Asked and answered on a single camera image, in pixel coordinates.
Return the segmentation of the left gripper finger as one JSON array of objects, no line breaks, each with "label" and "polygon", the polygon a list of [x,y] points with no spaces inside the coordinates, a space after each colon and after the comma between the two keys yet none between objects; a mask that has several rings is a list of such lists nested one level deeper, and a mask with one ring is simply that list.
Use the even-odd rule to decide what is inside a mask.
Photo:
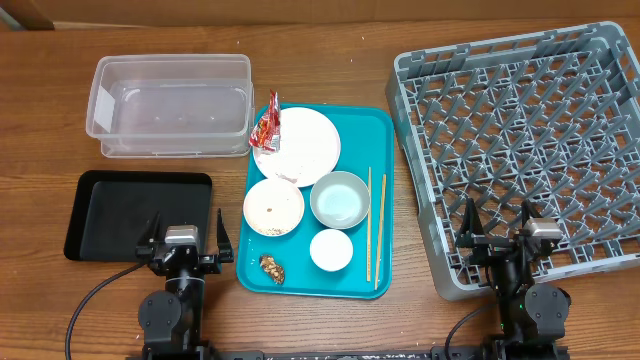
[{"label": "left gripper finger", "polygon": [[217,210],[216,243],[220,253],[233,252],[233,246],[224,225],[221,209]]},{"label": "left gripper finger", "polygon": [[137,242],[138,247],[153,246],[159,237],[161,215],[156,212],[155,215],[146,223],[145,229]]}]

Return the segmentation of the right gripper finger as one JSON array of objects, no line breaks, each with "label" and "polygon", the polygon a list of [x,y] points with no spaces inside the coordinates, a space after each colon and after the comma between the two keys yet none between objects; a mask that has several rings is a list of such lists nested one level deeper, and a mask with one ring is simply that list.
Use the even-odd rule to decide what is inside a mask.
[{"label": "right gripper finger", "polygon": [[529,201],[524,200],[521,203],[521,220],[523,223],[527,223],[532,218],[540,218],[541,214],[536,209],[535,205]]},{"label": "right gripper finger", "polygon": [[483,236],[484,230],[475,201],[473,198],[468,197],[465,203],[462,225],[457,232],[457,236],[461,237],[470,234]]}]

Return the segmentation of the pink bowl with rice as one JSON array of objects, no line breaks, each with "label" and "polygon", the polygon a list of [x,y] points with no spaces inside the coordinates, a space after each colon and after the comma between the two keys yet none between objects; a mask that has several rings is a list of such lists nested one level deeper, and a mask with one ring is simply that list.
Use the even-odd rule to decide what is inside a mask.
[{"label": "pink bowl with rice", "polygon": [[301,222],[305,211],[298,187],[283,179],[264,179],[244,198],[243,216],[249,227],[267,237],[283,236]]}]

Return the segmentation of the small white cup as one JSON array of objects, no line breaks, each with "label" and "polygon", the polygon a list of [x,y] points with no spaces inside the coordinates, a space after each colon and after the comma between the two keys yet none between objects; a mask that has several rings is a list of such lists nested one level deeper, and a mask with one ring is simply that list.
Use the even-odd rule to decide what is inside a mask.
[{"label": "small white cup", "polygon": [[326,272],[344,269],[351,261],[354,247],[342,231],[325,229],[318,232],[310,243],[310,256],[314,264]]}]

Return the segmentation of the red snack wrapper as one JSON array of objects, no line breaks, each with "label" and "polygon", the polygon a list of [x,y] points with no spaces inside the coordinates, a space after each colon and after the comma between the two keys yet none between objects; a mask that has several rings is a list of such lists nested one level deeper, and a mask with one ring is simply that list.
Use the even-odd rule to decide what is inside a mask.
[{"label": "red snack wrapper", "polygon": [[281,107],[278,93],[270,91],[270,101],[265,112],[254,126],[249,144],[259,150],[275,153],[280,149]]}]

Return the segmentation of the grey-green bowl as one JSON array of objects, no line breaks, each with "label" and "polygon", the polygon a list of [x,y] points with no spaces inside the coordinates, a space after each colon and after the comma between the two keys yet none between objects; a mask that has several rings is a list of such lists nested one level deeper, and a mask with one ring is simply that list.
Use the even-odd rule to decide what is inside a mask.
[{"label": "grey-green bowl", "polygon": [[371,195],[368,185],[357,175],[334,171],[321,177],[310,192],[310,207],[324,226],[346,230],[368,215]]}]

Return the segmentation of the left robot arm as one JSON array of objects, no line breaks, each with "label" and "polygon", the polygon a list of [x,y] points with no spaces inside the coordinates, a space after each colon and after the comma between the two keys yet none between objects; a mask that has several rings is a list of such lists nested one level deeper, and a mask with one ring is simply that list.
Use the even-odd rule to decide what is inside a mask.
[{"label": "left robot arm", "polygon": [[147,223],[135,254],[164,288],[148,295],[139,306],[138,322],[144,332],[144,359],[218,359],[210,342],[201,338],[205,277],[219,274],[224,263],[234,261],[234,251],[217,214],[216,254],[199,250],[199,230],[194,225],[170,226],[160,231],[160,215]]}]

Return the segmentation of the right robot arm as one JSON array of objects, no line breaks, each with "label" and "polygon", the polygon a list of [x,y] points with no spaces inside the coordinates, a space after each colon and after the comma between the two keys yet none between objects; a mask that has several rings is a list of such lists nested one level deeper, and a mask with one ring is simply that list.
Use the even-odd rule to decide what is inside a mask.
[{"label": "right robot arm", "polygon": [[484,230],[474,200],[466,200],[456,245],[471,250],[465,257],[466,264],[485,269],[496,300],[456,323],[445,340],[446,358],[453,355],[451,339],[456,331],[493,307],[499,310],[502,332],[487,336],[479,347],[469,350],[472,359],[569,357],[568,350],[558,347],[556,341],[565,336],[571,297],[561,288],[536,282],[531,269],[533,262],[553,252],[562,231],[528,200],[522,202],[521,214],[522,227],[512,237],[494,237]]}]

